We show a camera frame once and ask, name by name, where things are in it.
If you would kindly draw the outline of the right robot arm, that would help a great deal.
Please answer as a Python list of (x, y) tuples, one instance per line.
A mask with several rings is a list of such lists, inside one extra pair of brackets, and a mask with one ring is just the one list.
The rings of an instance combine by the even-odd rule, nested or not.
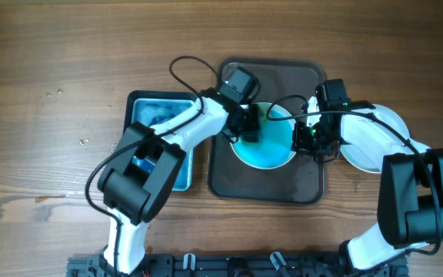
[(401, 134), (376, 106), (353, 102), (341, 79), (317, 85), (302, 108), (292, 150), (324, 164), (352, 145), (380, 169), (377, 222), (341, 244), (326, 269), (335, 276), (376, 274), (411, 253), (434, 255), (443, 242), (443, 149)]

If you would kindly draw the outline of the white plate top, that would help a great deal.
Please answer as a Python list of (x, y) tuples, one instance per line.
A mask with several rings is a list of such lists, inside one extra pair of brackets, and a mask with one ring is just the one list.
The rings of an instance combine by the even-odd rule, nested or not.
[(291, 149), (294, 119), (283, 121), (267, 120), (270, 102), (258, 102), (260, 122), (259, 140), (247, 142), (240, 138), (231, 148), (246, 165), (256, 169), (276, 169), (290, 162), (296, 152)]

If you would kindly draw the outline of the white plate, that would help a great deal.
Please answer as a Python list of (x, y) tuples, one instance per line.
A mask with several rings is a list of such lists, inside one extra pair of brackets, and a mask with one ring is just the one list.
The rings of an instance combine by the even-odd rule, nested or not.
[[(409, 130), (402, 118), (383, 105), (374, 104), (374, 109), (362, 108), (356, 110), (363, 114), (372, 113), (376, 119), (390, 126), (401, 137), (409, 139)], [(369, 173), (380, 173), (383, 158), (396, 153), (411, 154), (393, 132), (371, 119), (357, 115), (341, 117), (341, 135), (346, 145), (341, 147), (341, 153), (356, 168)]]
[(291, 149), (294, 119), (283, 121), (267, 120), (270, 102), (258, 102), (260, 122), (259, 140), (247, 142), (240, 138), (231, 148), (246, 165), (256, 169), (276, 169), (290, 162), (296, 152)]

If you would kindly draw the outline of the green scouring sponge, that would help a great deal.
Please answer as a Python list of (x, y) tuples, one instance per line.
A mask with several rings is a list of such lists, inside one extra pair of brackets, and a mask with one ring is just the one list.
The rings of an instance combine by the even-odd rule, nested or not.
[(249, 145), (256, 145), (260, 141), (258, 134), (245, 134), (241, 137), (241, 142)]

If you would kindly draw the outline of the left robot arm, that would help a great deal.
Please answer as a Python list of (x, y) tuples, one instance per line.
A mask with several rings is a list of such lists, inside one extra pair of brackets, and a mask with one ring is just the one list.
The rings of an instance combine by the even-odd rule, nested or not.
[(219, 87), (199, 92), (190, 108), (167, 122), (127, 127), (118, 149), (98, 166), (98, 190), (112, 227), (101, 269), (129, 276), (141, 265), (148, 223), (166, 203), (195, 146), (220, 133), (258, 140), (258, 109), (251, 94), (259, 88), (257, 77), (238, 67)]

